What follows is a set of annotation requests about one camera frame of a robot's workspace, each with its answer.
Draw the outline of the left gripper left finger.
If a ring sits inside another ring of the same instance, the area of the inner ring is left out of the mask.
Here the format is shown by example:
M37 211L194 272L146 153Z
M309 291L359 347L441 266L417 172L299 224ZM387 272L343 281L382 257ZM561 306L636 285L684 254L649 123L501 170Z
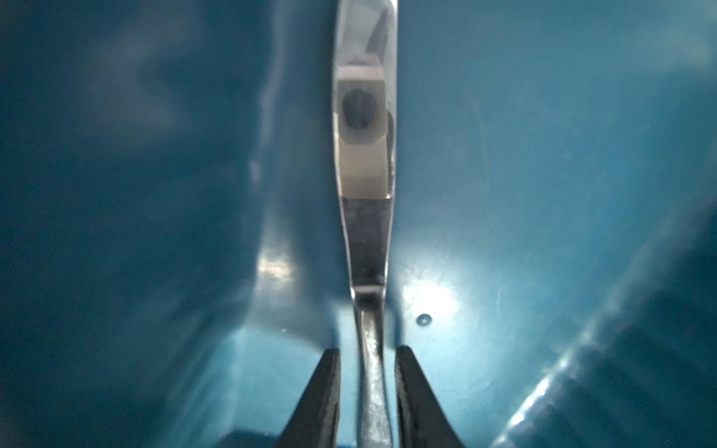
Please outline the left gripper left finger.
M340 420L340 382L340 352L336 348L328 349L321 356L274 447L336 447Z

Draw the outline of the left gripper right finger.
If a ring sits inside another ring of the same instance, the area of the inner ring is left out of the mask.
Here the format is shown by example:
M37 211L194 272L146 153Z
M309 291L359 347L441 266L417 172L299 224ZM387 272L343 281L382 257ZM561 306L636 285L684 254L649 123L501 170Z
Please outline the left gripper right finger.
M395 356L398 426L404 448L459 448L463 442L449 424L413 350Z

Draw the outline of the teal plastic tray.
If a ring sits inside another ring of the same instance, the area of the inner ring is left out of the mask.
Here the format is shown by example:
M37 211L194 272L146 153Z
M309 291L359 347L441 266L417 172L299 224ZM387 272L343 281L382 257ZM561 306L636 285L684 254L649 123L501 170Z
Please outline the teal plastic tray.
M360 364L333 1L1 5L1 444L272 447ZM716 5L403 1L386 360L467 447L716 444Z

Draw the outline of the silver knife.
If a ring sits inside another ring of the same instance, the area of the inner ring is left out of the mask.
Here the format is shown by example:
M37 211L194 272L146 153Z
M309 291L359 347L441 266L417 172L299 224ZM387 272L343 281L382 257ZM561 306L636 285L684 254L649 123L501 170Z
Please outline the silver knife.
M396 1L341 1L332 58L333 158L358 334L358 446L393 444L384 313L396 188Z

